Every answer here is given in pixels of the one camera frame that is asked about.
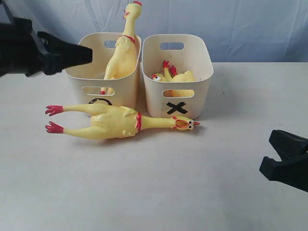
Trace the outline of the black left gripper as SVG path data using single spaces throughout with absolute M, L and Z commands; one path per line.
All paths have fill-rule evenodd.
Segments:
M 91 48 L 65 42 L 52 34 L 35 32 L 29 19 L 12 17 L 0 24 L 0 76 L 37 73 L 54 75 L 92 62 Z

